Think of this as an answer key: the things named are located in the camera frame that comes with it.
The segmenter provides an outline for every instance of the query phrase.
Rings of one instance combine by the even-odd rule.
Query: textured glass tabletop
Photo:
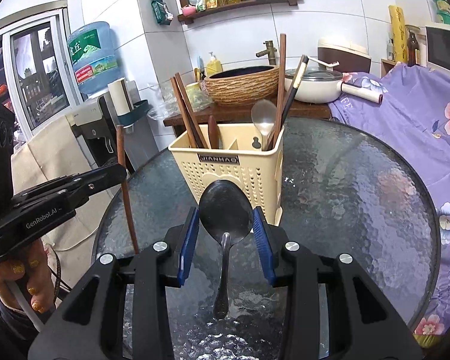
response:
[[[170,152],[164,151],[129,181],[140,248],[163,239],[196,206]],[[283,216],[291,240],[328,257],[354,256],[410,328],[435,287],[440,248],[437,218],[422,181],[393,150],[347,126],[289,118],[283,141]],[[121,194],[112,200],[95,242],[96,256],[132,255]],[[190,277],[167,288],[176,359],[276,359],[287,290],[263,277],[253,235],[231,249],[230,314],[216,321],[212,308],[220,276],[220,246],[201,227]],[[131,345],[131,294],[125,342]],[[320,288],[320,339],[328,325]]]

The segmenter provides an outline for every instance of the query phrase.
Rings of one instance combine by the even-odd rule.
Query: yellow soap bottle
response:
[[[213,51],[210,51],[210,56],[210,62],[207,63],[207,67],[205,68],[207,77],[223,72],[222,63],[214,56]]]

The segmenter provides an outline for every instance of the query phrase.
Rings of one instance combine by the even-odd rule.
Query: faucet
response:
[[[276,65],[277,64],[277,60],[275,58],[275,52],[277,51],[276,48],[274,48],[274,41],[273,40],[266,40],[265,42],[263,42],[263,44],[265,46],[267,46],[266,50],[260,51],[257,54],[255,54],[257,56],[257,58],[261,57],[261,56],[265,56],[268,54],[268,63],[270,65]]]

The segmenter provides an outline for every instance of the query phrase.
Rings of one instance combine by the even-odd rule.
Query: blue gripper pad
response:
[[[270,285],[273,285],[276,280],[274,254],[268,241],[265,226],[268,227],[268,223],[261,207],[257,206],[253,210],[253,236],[255,237],[255,244],[257,245],[260,263],[262,264],[263,275]]]
[[[187,235],[185,235],[180,252],[180,267],[177,275],[178,282],[181,286],[185,284],[185,280],[188,279],[188,274],[190,273],[195,244],[197,243],[199,223],[198,210],[194,208],[184,224],[184,226],[187,226]]]

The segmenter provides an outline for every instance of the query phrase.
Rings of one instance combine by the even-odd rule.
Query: woven basin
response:
[[[210,97],[220,105],[244,105],[278,92],[278,66],[227,70],[205,78]]]

